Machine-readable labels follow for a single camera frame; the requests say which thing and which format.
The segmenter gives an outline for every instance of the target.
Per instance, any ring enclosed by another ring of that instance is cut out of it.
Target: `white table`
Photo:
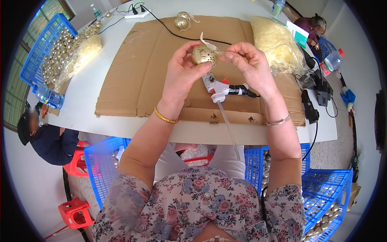
[[[235,17],[249,21],[251,16],[260,15],[272,17],[272,2],[268,0],[146,0],[145,6],[158,18],[172,17],[180,11],[187,11],[194,15],[212,15],[220,17]],[[119,6],[118,10],[127,10],[129,2]],[[122,18],[114,12],[108,25]],[[75,129],[79,131],[103,134],[109,136],[132,138],[147,118],[113,117],[94,115],[97,98],[110,65],[120,48],[126,35],[137,22],[154,20],[152,15],[144,19],[122,19],[110,27],[101,36],[102,49],[98,55],[78,74],[73,76],[65,95],[65,102],[57,117],[47,114],[45,122],[48,124]],[[278,18],[286,23],[288,18],[281,13]],[[330,118],[324,107],[317,104],[313,91],[309,92],[312,103],[320,112],[319,131],[316,141],[337,139],[336,122]],[[334,113],[332,103],[328,106],[329,113]],[[267,144],[267,127],[265,125],[231,124],[237,144],[254,145]],[[300,143],[312,142],[315,135],[315,124],[299,127],[297,130]],[[231,144],[225,124],[211,125],[207,122],[180,121],[175,125],[170,142],[196,144]]]

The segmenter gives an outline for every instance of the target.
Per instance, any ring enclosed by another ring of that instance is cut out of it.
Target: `elderly woman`
[[[214,156],[216,168],[162,169],[168,158],[176,164],[168,138],[184,99],[212,67],[192,66],[190,54],[197,45],[187,42],[172,56],[162,99],[121,157],[119,175],[93,227],[94,241],[301,241],[305,216],[300,143],[265,54],[253,45],[233,44],[221,60],[234,64],[266,104],[272,155],[266,197],[261,200],[244,181],[232,149],[221,147],[224,160]]]
[[[322,61],[322,52],[319,47],[319,41],[317,39],[318,33],[325,33],[327,28],[327,22],[325,19],[318,14],[311,18],[299,18],[294,21],[294,24],[301,27],[303,30],[309,33],[307,43],[314,56],[316,56],[319,61]]]

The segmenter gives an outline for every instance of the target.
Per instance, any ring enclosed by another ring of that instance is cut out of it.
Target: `white pants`
[[[160,155],[160,158],[156,163],[154,183],[181,169],[188,168],[187,163],[175,153],[175,146],[175,143],[168,143],[164,152]],[[244,146],[238,145],[237,148],[240,160],[236,159],[235,150],[232,145],[218,145],[214,157],[211,159],[208,166],[222,170],[230,177],[244,180],[246,168],[245,156],[243,155]]]

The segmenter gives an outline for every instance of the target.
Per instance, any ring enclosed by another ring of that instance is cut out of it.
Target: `water bottle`
[[[336,70],[342,62],[344,51],[339,49],[338,51],[332,51],[325,59],[320,63],[322,74],[326,77],[332,71]]]
[[[275,0],[274,4],[273,4],[273,7],[271,8],[271,11],[272,12],[274,11],[274,8],[275,8],[276,5],[280,5],[280,6],[284,7],[285,6],[285,2],[286,2],[286,0]]]
[[[285,6],[285,0],[276,0],[273,7],[272,7],[272,11],[273,11],[273,16],[274,18],[277,18],[280,13],[282,12],[282,8]]]
[[[58,110],[62,108],[63,102],[65,101],[65,97],[63,95],[51,91],[45,85],[35,85],[32,89],[32,93],[35,93],[35,96],[39,102]]]
[[[92,5],[90,5],[90,7],[93,8],[94,16],[97,18],[97,20],[99,20],[102,17],[101,11],[99,9],[97,9],[96,7],[94,7],[94,3]]]

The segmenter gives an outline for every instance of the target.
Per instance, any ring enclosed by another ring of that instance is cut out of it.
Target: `silver bangle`
[[[286,122],[288,119],[290,118],[290,113],[288,114],[288,116],[285,118],[285,119],[282,119],[282,121],[278,122],[278,123],[275,123],[275,124],[269,124],[269,122],[266,122],[266,125],[267,126],[274,126],[274,125],[278,125],[278,124],[283,124],[284,122]]]

